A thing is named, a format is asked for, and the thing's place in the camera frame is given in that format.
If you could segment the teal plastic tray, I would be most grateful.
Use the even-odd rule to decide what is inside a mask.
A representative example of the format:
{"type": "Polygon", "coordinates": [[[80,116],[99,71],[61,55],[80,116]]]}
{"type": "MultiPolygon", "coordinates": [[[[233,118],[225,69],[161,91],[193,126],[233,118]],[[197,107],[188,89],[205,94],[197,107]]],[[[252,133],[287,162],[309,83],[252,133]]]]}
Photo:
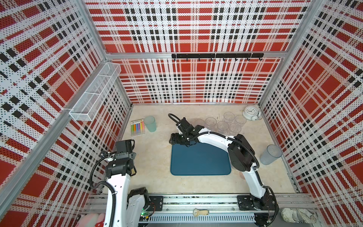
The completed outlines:
{"type": "Polygon", "coordinates": [[[170,172],[174,176],[225,176],[231,173],[228,153],[215,146],[197,143],[173,145],[170,172]]]}

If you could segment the mint green frosted cup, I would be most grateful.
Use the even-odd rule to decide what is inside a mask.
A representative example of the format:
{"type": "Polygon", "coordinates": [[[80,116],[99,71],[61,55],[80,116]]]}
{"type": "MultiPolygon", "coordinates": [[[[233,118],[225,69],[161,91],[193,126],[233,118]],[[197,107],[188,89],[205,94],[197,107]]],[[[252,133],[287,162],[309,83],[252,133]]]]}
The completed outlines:
{"type": "Polygon", "coordinates": [[[153,116],[145,117],[144,123],[149,132],[155,132],[157,130],[156,120],[153,116]]]}

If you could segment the blue grey frosted cup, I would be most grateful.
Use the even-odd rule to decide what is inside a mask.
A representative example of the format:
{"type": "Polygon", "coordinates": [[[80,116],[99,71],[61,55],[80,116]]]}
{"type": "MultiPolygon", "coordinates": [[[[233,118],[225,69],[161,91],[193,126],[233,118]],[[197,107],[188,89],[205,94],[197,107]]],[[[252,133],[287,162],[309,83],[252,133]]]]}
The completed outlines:
{"type": "Polygon", "coordinates": [[[283,152],[280,147],[278,147],[277,145],[271,144],[271,145],[268,145],[266,147],[266,149],[264,150],[264,152],[261,154],[260,161],[264,165],[270,165],[274,161],[281,158],[282,154],[283,154],[283,152]]]}

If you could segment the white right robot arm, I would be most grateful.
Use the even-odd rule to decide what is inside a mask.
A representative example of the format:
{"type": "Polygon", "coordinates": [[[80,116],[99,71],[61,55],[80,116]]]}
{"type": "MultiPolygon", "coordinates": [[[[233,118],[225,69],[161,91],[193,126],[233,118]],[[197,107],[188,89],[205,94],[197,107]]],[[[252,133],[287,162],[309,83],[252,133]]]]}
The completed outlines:
{"type": "Polygon", "coordinates": [[[251,207],[256,210],[266,210],[274,206],[276,210],[278,209],[272,189],[262,183],[258,173],[260,164],[255,152],[243,135],[226,136],[201,125],[193,126],[186,118],[180,119],[172,113],[168,114],[168,117],[175,122],[178,129],[178,133],[170,136],[171,145],[190,147],[205,143],[224,150],[228,153],[232,166],[243,174],[248,184],[251,207]]]}

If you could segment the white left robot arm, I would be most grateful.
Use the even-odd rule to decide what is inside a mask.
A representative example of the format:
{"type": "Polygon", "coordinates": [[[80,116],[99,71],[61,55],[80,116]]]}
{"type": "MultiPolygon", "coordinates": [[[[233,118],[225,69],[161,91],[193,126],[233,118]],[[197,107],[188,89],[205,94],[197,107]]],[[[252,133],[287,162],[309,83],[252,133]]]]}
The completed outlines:
{"type": "Polygon", "coordinates": [[[105,227],[137,227],[142,212],[148,208],[149,196],[145,187],[128,194],[131,177],[137,173],[134,148],[134,140],[118,141],[116,151],[107,157],[105,227]]]}

